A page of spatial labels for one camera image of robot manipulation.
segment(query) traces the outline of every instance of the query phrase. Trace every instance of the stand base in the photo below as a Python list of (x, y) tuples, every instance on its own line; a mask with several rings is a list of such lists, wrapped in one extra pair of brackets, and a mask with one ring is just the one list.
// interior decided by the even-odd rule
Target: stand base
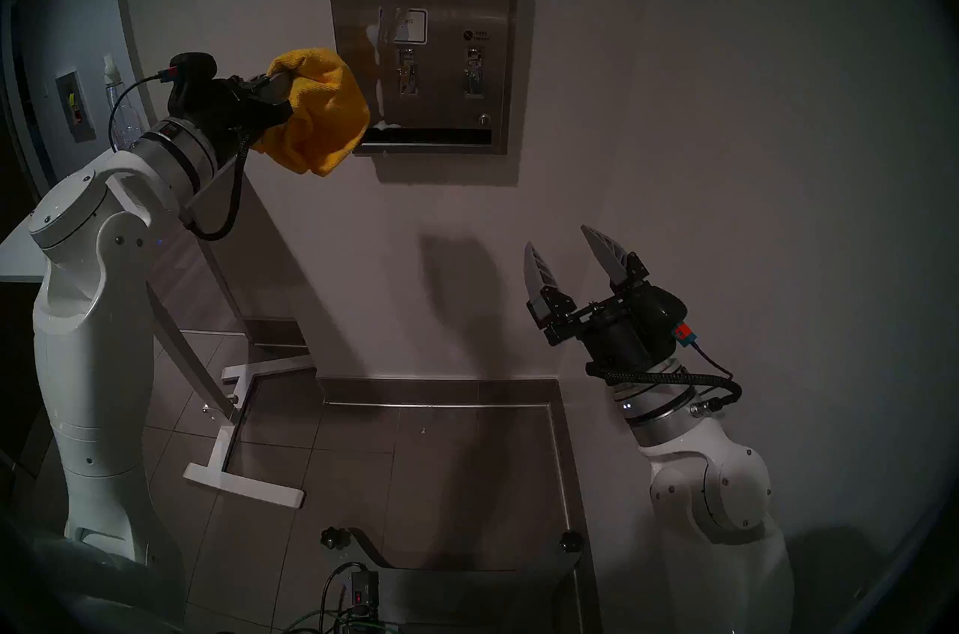
[(284, 507), (300, 507), (303, 504), (303, 490), (230, 474), (226, 471), (226, 463), (229, 461), (233, 446), (239, 439), (240, 423), (243, 420), (243, 415), (246, 414), (249, 398), (252, 396), (253, 380), (258, 376), (306, 370), (313, 367), (313, 357), (301, 355), (296, 358), (265, 360), (262, 363), (231, 365), (224, 368), (223, 382), (236, 380), (236, 387), (229, 396), (230, 401), (236, 408), (226, 423), (220, 425), (217, 441), (213, 444), (213, 451), (210, 453), (210, 461), (207, 462), (206, 466), (200, 466), (197, 463), (189, 464), (183, 472), (183, 477), (199, 484), (221, 489), (224, 492), (252, 497), (254, 500), (272, 502)]

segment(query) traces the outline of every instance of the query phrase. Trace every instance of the baseboard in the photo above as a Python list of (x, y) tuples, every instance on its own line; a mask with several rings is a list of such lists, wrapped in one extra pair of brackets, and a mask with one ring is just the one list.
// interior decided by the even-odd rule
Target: baseboard
[(331, 404), (396, 407), (545, 407), (550, 412), (553, 449), (559, 473), (563, 504), (569, 528), (585, 541), (574, 570), (578, 630), (583, 634), (602, 631), (596, 570), (590, 551), (586, 510), (579, 491), (577, 462), (572, 452), (566, 408), (556, 379), (396, 379), (322, 378), (323, 399)]
[(544, 405), (559, 389), (555, 379), (347, 379), (320, 378), (327, 402), (399, 407)]
[(306, 347), (296, 319), (243, 319), (247, 336), (254, 345)]

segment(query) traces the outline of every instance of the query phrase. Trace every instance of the plastic bottle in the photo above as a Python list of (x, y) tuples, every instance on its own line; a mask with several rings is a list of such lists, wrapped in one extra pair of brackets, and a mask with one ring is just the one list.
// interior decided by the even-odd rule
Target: plastic bottle
[[(120, 69), (113, 62), (113, 56), (107, 54), (103, 57), (103, 80), (106, 82), (106, 101), (113, 110), (117, 98), (123, 94), (124, 85), (120, 78)], [(136, 111), (133, 103), (130, 102), (130, 95), (120, 102), (116, 114), (113, 116), (113, 144), (117, 151), (123, 151), (133, 146), (133, 143), (143, 135), (143, 124), (140, 122), (140, 114)]]

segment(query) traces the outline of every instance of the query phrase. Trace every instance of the black knob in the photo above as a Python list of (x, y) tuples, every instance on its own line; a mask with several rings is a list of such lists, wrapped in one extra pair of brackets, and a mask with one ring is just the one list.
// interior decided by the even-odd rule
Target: black knob
[(326, 528), (319, 534), (319, 543), (327, 549), (342, 549), (349, 543), (349, 533), (345, 528)]
[(566, 531), (559, 540), (559, 548), (568, 553), (568, 555), (582, 552), (583, 537), (576, 531)]

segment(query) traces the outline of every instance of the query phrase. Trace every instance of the dispenser label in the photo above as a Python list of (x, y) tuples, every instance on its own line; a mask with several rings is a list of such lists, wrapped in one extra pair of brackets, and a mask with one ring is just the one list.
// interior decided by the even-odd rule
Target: dispenser label
[(393, 42), (425, 45), (428, 19), (426, 9), (397, 9)]

